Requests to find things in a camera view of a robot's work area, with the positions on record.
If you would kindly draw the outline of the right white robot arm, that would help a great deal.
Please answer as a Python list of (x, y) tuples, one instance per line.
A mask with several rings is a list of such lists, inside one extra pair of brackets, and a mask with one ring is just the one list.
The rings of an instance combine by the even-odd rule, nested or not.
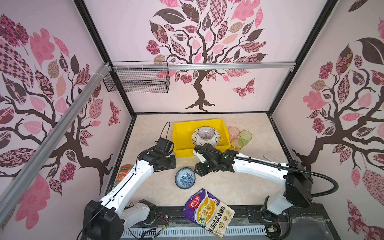
[(211, 172), (229, 171), (257, 176), (280, 185), (282, 188), (267, 196), (261, 208), (265, 219), (277, 217), (292, 206), (308, 208), (311, 205), (313, 179), (297, 162), (268, 162), (233, 150), (222, 153), (210, 144), (196, 146), (193, 154), (200, 160), (195, 173), (201, 177)]

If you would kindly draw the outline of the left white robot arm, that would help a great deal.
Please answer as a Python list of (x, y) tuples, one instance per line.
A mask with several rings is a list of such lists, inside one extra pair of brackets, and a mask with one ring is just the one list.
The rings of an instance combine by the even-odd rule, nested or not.
[(153, 173), (176, 168), (175, 144), (159, 138), (154, 146), (142, 151), (128, 174), (98, 202), (91, 200), (85, 207), (84, 222), (78, 237), (90, 240), (119, 240), (123, 232), (146, 220), (150, 204), (139, 203), (126, 209), (130, 199)]

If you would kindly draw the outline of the blue floral bowl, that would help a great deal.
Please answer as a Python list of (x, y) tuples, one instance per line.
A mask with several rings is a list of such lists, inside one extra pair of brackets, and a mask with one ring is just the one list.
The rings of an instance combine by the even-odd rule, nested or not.
[(178, 170), (175, 176), (175, 183), (182, 190), (190, 189), (196, 182), (196, 174), (191, 168)]

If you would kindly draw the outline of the yellow dotted plate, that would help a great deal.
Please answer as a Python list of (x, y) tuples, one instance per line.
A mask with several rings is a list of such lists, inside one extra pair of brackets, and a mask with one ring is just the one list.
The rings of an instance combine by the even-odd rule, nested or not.
[(221, 135), (216, 129), (215, 129), (215, 136), (210, 140), (201, 139), (198, 135), (198, 130), (199, 128), (196, 129), (192, 135), (192, 141), (195, 146), (203, 146), (204, 144), (211, 144), (212, 146), (215, 147), (220, 143)]

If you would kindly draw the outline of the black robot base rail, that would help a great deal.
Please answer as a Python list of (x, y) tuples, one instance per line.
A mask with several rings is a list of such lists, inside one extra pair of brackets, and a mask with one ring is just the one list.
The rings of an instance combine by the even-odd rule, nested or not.
[[(182, 214), (183, 207), (157, 207), (150, 205), (148, 218), (139, 222), (133, 228), (162, 228), (168, 227), (200, 227)], [(291, 207), (272, 222), (262, 218), (261, 205), (232, 205), (235, 215), (230, 226), (264, 226), (266, 236), (228, 237), (224, 240), (339, 240), (326, 209), (322, 204), (313, 204), (302, 209)], [(214, 240), (213, 238), (198, 238), (195, 240)]]

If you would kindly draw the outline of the purple patterned bowl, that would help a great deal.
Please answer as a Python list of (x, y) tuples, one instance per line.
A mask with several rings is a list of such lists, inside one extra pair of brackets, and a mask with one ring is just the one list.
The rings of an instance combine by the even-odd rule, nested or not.
[(208, 126), (201, 127), (198, 130), (198, 135), (203, 140), (210, 140), (215, 136), (215, 129)]

